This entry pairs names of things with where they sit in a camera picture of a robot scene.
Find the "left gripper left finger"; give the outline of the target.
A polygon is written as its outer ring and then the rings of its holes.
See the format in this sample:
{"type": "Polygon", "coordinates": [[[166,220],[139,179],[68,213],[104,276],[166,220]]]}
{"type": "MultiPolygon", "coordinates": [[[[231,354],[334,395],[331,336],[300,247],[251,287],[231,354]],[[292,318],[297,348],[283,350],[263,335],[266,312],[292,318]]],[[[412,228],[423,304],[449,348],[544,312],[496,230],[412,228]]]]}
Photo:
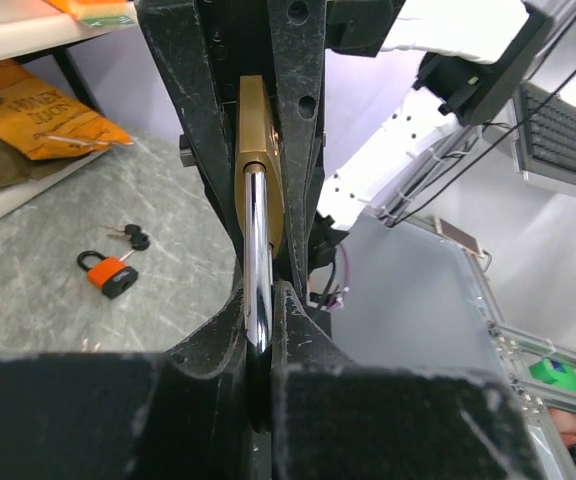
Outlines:
{"type": "Polygon", "coordinates": [[[0,353],[0,479],[244,479],[242,294],[158,353],[0,353]]]}

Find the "black-headed keys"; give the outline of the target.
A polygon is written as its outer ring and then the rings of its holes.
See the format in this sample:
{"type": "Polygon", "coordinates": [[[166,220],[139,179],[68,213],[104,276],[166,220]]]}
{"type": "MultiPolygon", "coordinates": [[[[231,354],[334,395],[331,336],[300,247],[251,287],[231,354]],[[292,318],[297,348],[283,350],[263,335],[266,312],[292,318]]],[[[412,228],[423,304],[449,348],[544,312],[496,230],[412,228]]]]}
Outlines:
{"type": "Polygon", "coordinates": [[[134,253],[147,250],[151,245],[150,236],[137,224],[126,224],[121,228],[103,225],[103,228],[110,231],[108,234],[110,238],[124,240],[129,244],[129,251],[119,258],[122,262],[125,262],[134,253]]]}

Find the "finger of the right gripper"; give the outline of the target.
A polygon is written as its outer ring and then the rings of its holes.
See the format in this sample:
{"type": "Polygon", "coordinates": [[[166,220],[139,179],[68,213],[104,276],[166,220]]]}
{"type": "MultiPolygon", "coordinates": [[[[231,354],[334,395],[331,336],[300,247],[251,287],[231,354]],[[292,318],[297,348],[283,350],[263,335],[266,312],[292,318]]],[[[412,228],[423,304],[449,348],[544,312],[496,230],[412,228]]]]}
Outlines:
{"type": "Polygon", "coordinates": [[[326,3],[267,1],[279,119],[285,236],[292,284],[307,293],[307,194],[322,76],[326,3]]]}
{"type": "Polygon", "coordinates": [[[217,96],[195,1],[137,1],[138,23],[180,120],[211,206],[238,261],[243,235],[234,202],[233,137],[217,96]]]}

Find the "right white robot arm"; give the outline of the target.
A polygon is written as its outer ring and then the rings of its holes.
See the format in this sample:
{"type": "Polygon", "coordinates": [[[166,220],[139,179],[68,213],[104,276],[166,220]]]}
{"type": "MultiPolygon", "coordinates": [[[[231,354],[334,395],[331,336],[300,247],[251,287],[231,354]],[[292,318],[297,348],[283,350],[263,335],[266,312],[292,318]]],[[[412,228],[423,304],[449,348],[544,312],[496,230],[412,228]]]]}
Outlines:
{"type": "Polygon", "coordinates": [[[139,1],[138,23],[246,293],[299,293],[322,189],[325,54],[417,50],[413,88],[462,126],[494,117],[553,21],[524,1],[139,1]]]}

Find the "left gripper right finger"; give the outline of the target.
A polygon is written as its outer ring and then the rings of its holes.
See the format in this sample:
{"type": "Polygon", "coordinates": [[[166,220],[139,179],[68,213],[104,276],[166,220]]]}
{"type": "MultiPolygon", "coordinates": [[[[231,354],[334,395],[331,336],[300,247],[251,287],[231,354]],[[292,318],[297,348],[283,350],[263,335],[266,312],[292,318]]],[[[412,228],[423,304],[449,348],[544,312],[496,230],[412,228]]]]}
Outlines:
{"type": "Polygon", "coordinates": [[[274,287],[272,474],[277,479],[539,479],[516,397],[470,368],[353,362],[274,287]]]}

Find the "orange padlock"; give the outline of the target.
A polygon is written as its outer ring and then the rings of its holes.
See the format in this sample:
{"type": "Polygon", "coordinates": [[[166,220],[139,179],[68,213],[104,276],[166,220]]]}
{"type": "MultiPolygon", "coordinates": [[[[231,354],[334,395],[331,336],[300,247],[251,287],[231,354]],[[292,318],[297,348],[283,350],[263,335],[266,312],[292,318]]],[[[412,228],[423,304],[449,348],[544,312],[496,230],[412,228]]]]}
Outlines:
{"type": "Polygon", "coordinates": [[[122,295],[139,278],[139,272],[122,258],[105,256],[94,250],[81,252],[76,262],[88,281],[108,299],[122,295]]]}

